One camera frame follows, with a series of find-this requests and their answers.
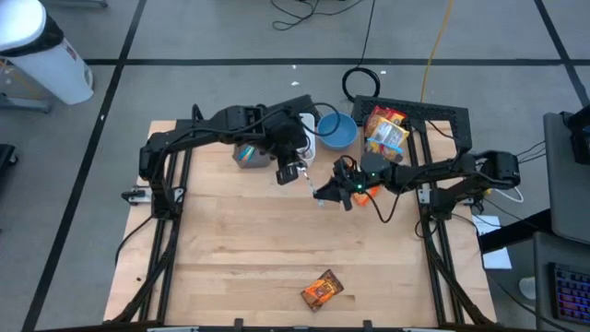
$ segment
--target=snack bag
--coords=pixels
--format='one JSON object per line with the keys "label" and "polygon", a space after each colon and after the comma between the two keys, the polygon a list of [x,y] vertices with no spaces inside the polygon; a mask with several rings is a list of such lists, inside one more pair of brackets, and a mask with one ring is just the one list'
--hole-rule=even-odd
{"label": "snack bag", "polygon": [[394,125],[401,125],[402,121],[406,118],[406,115],[392,108],[375,106],[369,119],[367,119],[367,124],[365,125],[366,137],[370,136],[375,130],[375,127],[379,123],[379,117],[389,120]]}
{"label": "snack bag", "polygon": [[303,300],[313,312],[320,310],[324,303],[332,296],[344,290],[344,286],[336,278],[332,270],[328,269],[310,287],[301,292]]}
{"label": "snack bag", "polygon": [[408,135],[409,132],[404,128],[379,117],[373,132],[367,139],[365,149],[381,153],[387,159],[399,162],[402,152],[400,146]]}

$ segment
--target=gray floor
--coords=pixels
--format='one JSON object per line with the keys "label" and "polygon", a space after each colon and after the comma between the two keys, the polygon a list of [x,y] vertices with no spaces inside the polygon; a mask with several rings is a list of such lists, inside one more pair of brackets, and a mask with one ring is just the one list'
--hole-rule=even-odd
{"label": "gray floor", "polygon": [[[288,0],[280,4],[300,8]],[[88,59],[116,59],[137,0],[111,0],[108,9],[48,5],[77,51]],[[545,0],[571,58],[590,58],[585,0]],[[323,1],[323,11],[342,4]],[[427,58],[443,18],[443,1],[377,0],[370,58]],[[370,1],[336,17],[316,17],[287,31],[270,28],[280,15],[261,0],[147,0],[131,59],[345,58],[360,56]],[[559,59],[533,1],[456,0],[439,58]],[[112,282],[113,255],[128,206],[119,197],[136,180],[138,148],[153,120],[186,118],[197,102],[205,117],[232,104],[283,101],[310,93],[315,101],[350,112],[340,90],[342,65],[143,66],[124,68],[114,95],[65,249],[37,328],[98,324]],[[382,96],[417,101],[424,67],[375,65]],[[95,96],[53,113],[0,112],[0,141],[17,146],[20,164],[0,199],[0,330],[22,327],[45,260],[76,179],[112,66],[92,67]],[[590,67],[577,67],[586,86]],[[372,92],[371,81],[352,77],[349,88]],[[6,87],[0,77],[0,89]],[[435,66],[426,101],[467,107],[474,147],[521,151],[542,140],[542,114],[581,108],[563,66]],[[549,203],[544,160],[522,167],[525,203],[491,199],[517,216]],[[501,216],[502,224],[513,222]],[[519,278],[533,274],[532,245],[510,248],[516,267],[491,271],[514,294]],[[499,320],[534,327],[535,320],[490,284]]]}

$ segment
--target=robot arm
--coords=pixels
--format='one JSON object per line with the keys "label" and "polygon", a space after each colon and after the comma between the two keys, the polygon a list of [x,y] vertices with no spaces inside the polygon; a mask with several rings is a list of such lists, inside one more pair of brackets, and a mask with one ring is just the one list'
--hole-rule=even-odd
{"label": "robot arm", "polygon": [[215,142],[252,145],[277,160],[279,184],[297,179],[301,163],[297,148],[304,148],[307,138],[299,114],[292,110],[289,101],[271,108],[231,106],[209,120],[195,122],[191,128],[154,133],[139,154],[139,175],[152,190],[154,217],[170,219],[180,212],[164,178],[164,161],[169,154],[187,148]]}
{"label": "robot arm", "polygon": [[350,195],[365,193],[376,185],[396,194],[414,190],[421,184],[453,178],[463,181],[449,188],[424,191],[421,203],[427,203],[436,219],[450,219],[456,203],[474,197],[480,199],[490,188],[510,189],[520,183],[518,159],[511,153],[487,151],[481,154],[461,154],[455,159],[429,165],[410,167],[386,160],[382,155],[366,153],[362,156],[360,169],[340,158],[334,163],[334,176],[319,188],[314,198],[342,201],[345,210],[350,210]]}

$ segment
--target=yellow cable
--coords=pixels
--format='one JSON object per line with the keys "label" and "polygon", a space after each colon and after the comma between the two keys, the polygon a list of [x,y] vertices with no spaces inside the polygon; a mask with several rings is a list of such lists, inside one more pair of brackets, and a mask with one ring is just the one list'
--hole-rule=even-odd
{"label": "yellow cable", "polygon": [[449,0],[449,6],[446,8],[446,14],[444,14],[444,20],[442,21],[441,29],[439,30],[439,35],[436,37],[436,42],[434,43],[434,47],[432,48],[431,57],[428,59],[428,63],[426,64],[426,69],[424,70],[424,78],[422,79],[422,92],[420,93],[420,102],[424,102],[424,91],[426,90],[426,81],[428,80],[428,71],[431,69],[432,58],[436,54],[436,49],[439,47],[439,42],[441,41],[441,37],[443,36],[443,32],[446,29],[446,23],[449,21],[449,17],[451,16],[451,10],[453,9],[453,1]]}
{"label": "yellow cable", "polygon": [[[4,68],[6,67],[6,60],[0,60],[0,73],[2,73],[4,71]],[[27,89],[27,91],[33,96],[33,98],[28,97],[26,99],[35,99],[38,100],[41,98],[41,94],[36,90],[33,89],[29,83],[27,83],[27,81],[25,80],[25,78],[21,77],[20,74],[17,71],[12,71],[10,72],[10,74],[12,75],[12,77],[16,78],[18,82],[20,82],[20,84],[23,85],[23,87],[25,87],[25,89]]]}

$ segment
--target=wooden table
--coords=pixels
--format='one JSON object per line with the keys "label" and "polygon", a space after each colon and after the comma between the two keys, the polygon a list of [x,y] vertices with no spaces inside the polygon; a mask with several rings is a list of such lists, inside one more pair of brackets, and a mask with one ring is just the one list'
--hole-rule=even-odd
{"label": "wooden table", "polygon": [[[150,133],[174,126],[153,122]],[[448,123],[437,126],[450,134]],[[434,161],[454,156],[454,142],[432,128],[429,141]],[[421,151],[419,139],[417,144]],[[327,182],[342,154],[317,147],[309,170],[316,187]],[[414,234],[419,214],[413,192],[400,196],[393,219],[383,224],[372,206],[353,203],[349,212],[330,202],[318,207],[302,177],[278,185],[275,164],[241,170],[230,157],[232,149],[213,144],[194,150],[167,325],[231,326],[234,318],[243,318],[246,326],[361,326],[365,319],[377,327],[437,326],[424,244]],[[343,153],[358,158],[360,152],[357,142]],[[182,155],[175,179],[181,167]],[[385,190],[376,197],[385,215],[393,199]],[[149,211],[148,205],[131,207],[125,233]],[[471,218],[467,207],[454,213]],[[121,312],[145,278],[155,225],[151,222],[121,252],[105,319]],[[473,226],[460,219],[446,225],[459,283],[495,320]],[[328,268],[345,289],[312,313],[300,292]],[[447,319],[452,319],[442,278],[441,283]],[[159,292],[157,285],[150,318],[156,316]]]}

